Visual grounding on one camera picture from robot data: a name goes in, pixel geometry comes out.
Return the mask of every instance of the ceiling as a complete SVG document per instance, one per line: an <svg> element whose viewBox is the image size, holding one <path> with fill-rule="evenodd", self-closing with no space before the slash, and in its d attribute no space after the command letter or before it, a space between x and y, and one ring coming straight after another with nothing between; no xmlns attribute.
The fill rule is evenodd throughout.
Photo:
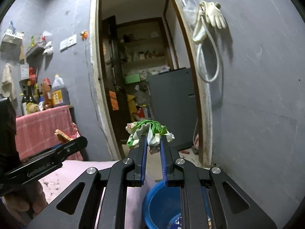
<svg viewBox="0 0 305 229"><path fill-rule="evenodd" d="M165 0L102 0L102 17L116 16L116 23L161 17Z"/></svg>

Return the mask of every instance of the plastic jug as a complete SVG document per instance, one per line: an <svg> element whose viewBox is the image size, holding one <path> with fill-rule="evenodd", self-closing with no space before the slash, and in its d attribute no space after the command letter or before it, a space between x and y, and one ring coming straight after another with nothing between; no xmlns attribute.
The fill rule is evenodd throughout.
<svg viewBox="0 0 305 229"><path fill-rule="evenodd" d="M69 93L64 85L63 79L59 74L55 75L55 80L52 85L52 101L53 107L70 105Z"/></svg>

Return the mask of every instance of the metal screw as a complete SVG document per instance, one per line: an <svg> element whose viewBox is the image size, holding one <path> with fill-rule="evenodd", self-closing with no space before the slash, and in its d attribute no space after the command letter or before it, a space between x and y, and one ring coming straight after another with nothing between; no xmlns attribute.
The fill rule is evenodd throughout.
<svg viewBox="0 0 305 229"><path fill-rule="evenodd" d="M127 157L125 159L123 159L123 164L131 164L132 163L132 159Z"/></svg>
<svg viewBox="0 0 305 229"><path fill-rule="evenodd" d="M184 164L185 160L183 158L176 159L176 164Z"/></svg>
<svg viewBox="0 0 305 229"><path fill-rule="evenodd" d="M92 174L94 174L95 172L96 172L96 169L93 168L93 167L90 167L90 168L87 169L87 173L88 173L89 175L92 175Z"/></svg>
<svg viewBox="0 0 305 229"><path fill-rule="evenodd" d="M213 172L214 174L219 174L220 171L221 171L221 170L220 170L218 167L213 167L213 168L212 168L212 172Z"/></svg>

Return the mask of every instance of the human hand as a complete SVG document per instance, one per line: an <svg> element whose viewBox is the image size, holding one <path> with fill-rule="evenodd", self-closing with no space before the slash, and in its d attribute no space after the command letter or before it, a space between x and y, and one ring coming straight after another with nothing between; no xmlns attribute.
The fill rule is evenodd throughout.
<svg viewBox="0 0 305 229"><path fill-rule="evenodd" d="M36 182L36 192L37 196L35 201L33 202L33 217L36 217L47 205L47 201L45 199L45 193L43 192L42 185L39 181ZM10 193L2 197L3 203L6 205L8 211L11 215L21 224L27 225L28 222L25 221L19 212L25 212L30 209L30 205L21 197L18 196L17 193Z"/></svg>

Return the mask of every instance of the blue gripper pad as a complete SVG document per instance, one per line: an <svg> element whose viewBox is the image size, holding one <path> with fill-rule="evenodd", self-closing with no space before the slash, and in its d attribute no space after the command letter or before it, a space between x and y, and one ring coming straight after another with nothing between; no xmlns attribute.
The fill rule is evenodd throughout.
<svg viewBox="0 0 305 229"><path fill-rule="evenodd" d="M162 139L160 141L160 156L161 156L162 176L165 182L165 186L167 186L167 167L166 167L166 160L165 160L165 153L164 153Z"/></svg>
<svg viewBox="0 0 305 229"><path fill-rule="evenodd" d="M143 158L142 158L142 170L141 170L141 182L144 185L145 174L146 174L146 161L147 161L147 137L145 138Z"/></svg>

